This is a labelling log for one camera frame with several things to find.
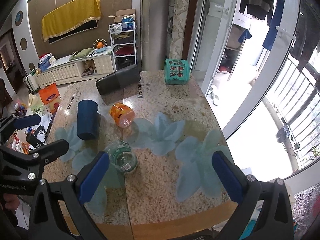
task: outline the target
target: floor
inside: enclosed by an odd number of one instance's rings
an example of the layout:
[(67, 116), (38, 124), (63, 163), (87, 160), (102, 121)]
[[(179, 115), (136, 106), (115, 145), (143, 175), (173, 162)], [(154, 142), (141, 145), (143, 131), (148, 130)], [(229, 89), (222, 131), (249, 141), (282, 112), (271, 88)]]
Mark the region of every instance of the floor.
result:
[[(63, 98), (64, 93), (66, 92), (69, 84), (58, 85), (58, 91), (60, 93), (61, 98)], [(22, 85), (17, 95), (13, 98), (13, 102), (7, 106), (8, 113), (14, 113), (14, 104), (17, 101), (28, 104), (29, 92), (28, 88), (25, 85)], [(30, 214), (30, 206), (26, 203), (23, 203), (20, 200), (20, 205), (16, 210), (16, 216), (18, 218), (18, 226), (28, 229), (29, 224), (29, 214)]]
[[(58, 85), (58, 91), (60, 93), (60, 97), (62, 98), (64, 93), (66, 92), (68, 85), (70, 84), (63, 84), (63, 85)], [(28, 105), (28, 99), (29, 99), (29, 91), (28, 88), (23, 84), (17, 94), (12, 97), (13, 101), (9, 105), (7, 105), (7, 112), (10, 115), (11, 113), (15, 113), (14, 106), (17, 102), (22, 102), (25, 105)]]
[[(217, 73), (213, 85), (218, 88), (219, 105), (212, 96), (207, 101), (223, 129), (248, 95), (259, 72), (252, 65), (239, 62), (230, 81), (228, 74)], [(243, 125), (227, 140), (235, 164), (244, 173), (253, 174), (260, 181), (286, 178), (292, 174), (288, 153), (276, 141), (278, 129), (263, 103), (253, 111)]]

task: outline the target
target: brown wall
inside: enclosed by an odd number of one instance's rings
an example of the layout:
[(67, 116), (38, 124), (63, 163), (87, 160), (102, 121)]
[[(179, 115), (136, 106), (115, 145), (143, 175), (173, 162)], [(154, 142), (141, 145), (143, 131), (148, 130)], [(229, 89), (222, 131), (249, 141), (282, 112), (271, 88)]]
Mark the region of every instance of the brown wall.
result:
[(131, 8), (131, 0), (100, 0), (101, 20), (98, 21), (98, 28), (87, 30), (81, 33), (66, 37), (52, 44), (44, 42), (42, 37), (41, 20), (42, 18), (72, 0), (30, 0), (28, 2), (29, 23), (32, 38), (38, 55), (52, 53), (56, 58), (64, 57), (73, 52), (91, 48), (96, 39), (105, 39), (110, 44), (109, 24), (113, 24), (113, 18), (117, 10)]

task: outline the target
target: suitcase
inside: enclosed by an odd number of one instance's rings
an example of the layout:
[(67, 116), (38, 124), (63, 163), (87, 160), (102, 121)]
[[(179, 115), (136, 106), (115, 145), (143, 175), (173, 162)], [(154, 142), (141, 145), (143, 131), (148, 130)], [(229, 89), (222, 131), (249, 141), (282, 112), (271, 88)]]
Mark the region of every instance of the suitcase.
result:
[(29, 89), (31, 94), (35, 94), (39, 91), (40, 87), (36, 81), (36, 70), (31, 71), (28, 76), (23, 78), (23, 82)]

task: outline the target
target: glass table cover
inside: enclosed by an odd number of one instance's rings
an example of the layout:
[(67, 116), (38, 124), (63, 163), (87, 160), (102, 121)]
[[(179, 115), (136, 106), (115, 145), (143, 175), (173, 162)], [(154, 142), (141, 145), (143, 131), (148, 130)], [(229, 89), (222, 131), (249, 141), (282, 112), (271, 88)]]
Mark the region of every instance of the glass table cover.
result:
[[(94, 156), (116, 140), (130, 144), (137, 167), (120, 173), (112, 164), (92, 200), (85, 204), (108, 239), (170, 239), (210, 228), (228, 219), (236, 208), (211, 165), (221, 150), (231, 160), (220, 127), (198, 84), (165, 85), (164, 71), (141, 72), (141, 81), (101, 96), (95, 80), (68, 86), (47, 142), (69, 142), (68, 153), (47, 165), (49, 182), (77, 174)], [(76, 136), (77, 106), (90, 99), (98, 104), (97, 140)], [(117, 127), (110, 107), (121, 102), (135, 119)], [(63, 202), (60, 206), (72, 233), (75, 226)]]

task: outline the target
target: glass jar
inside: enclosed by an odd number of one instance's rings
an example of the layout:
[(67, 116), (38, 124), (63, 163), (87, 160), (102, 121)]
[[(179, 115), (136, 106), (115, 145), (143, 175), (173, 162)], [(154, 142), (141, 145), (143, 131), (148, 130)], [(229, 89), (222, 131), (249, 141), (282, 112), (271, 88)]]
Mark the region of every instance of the glass jar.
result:
[(130, 172), (138, 164), (135, 153), (127, 142), (117, 140), (107, 146), (105, 151), (109, 154), (110, 162), (121, 172)]

